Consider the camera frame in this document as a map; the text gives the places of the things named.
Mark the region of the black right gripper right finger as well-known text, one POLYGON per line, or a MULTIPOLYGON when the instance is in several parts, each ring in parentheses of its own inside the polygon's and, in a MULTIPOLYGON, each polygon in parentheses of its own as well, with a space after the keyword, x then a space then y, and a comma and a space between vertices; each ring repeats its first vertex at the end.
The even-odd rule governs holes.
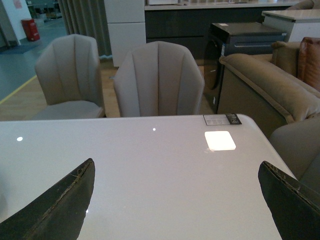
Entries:
POLYGON ((283 240, 320 238, 320 194, 276 166, 263 161, 258 180, 283 240))

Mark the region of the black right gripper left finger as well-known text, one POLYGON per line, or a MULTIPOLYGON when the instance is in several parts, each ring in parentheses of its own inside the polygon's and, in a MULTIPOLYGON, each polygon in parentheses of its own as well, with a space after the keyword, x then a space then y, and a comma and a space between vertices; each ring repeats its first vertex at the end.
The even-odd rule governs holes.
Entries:
POLYGON ((76 240, 95 182, 89 158, 0 224, 2 240, 76 240))

